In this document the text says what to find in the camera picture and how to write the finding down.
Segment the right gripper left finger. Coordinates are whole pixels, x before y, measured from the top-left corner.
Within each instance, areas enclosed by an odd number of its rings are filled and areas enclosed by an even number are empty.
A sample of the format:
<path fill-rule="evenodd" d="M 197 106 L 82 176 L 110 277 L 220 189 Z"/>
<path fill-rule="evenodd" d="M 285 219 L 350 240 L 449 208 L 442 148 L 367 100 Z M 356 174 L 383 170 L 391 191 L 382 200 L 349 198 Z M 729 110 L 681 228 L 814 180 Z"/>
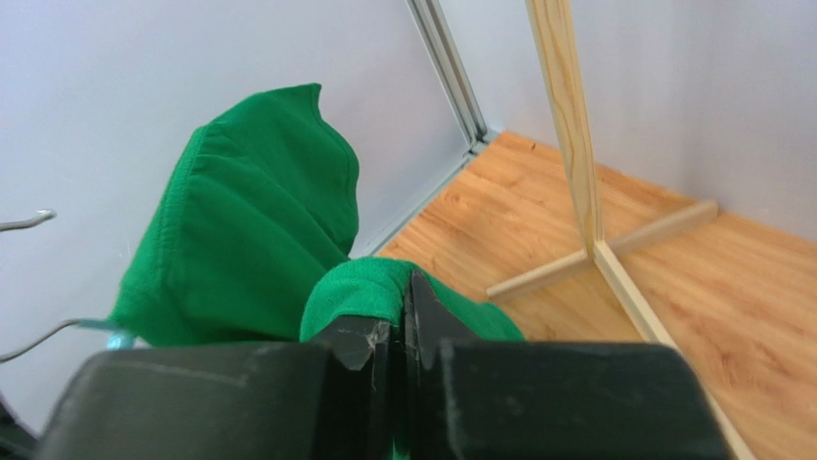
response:
<path fill-rule="evenodd" d="M 38 459 L 385 459 L 388 322 L 304 342 L 108 351 L 61 396 Z"/>

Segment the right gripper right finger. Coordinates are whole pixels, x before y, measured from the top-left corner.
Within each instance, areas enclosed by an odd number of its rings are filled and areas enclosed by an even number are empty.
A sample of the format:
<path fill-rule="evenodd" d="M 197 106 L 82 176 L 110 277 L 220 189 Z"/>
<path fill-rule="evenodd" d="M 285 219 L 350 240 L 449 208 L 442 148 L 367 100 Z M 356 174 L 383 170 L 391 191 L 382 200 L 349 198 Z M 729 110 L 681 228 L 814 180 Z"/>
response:
<path fill-rule="evenodd" d="M 726 459 L 703 388 L 665 346 L 480 338 L 420 272 L 405 299 L 412 459 Z"/>

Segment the green t shirt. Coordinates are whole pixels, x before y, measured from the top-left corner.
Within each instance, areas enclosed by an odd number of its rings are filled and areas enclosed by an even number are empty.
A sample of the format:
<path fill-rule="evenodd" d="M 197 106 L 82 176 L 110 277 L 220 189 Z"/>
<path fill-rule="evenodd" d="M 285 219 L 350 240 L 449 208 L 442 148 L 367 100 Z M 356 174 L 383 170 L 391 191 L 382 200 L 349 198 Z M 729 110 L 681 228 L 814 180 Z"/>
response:
<path fill-rule="evenodd" d="M 108 317 L 153 347 L 306 342 L 342 317 L 400 329 L 418 264 L 353 258 L 360 165 L 321 86 L 253 94 L 198 127 Z"/>

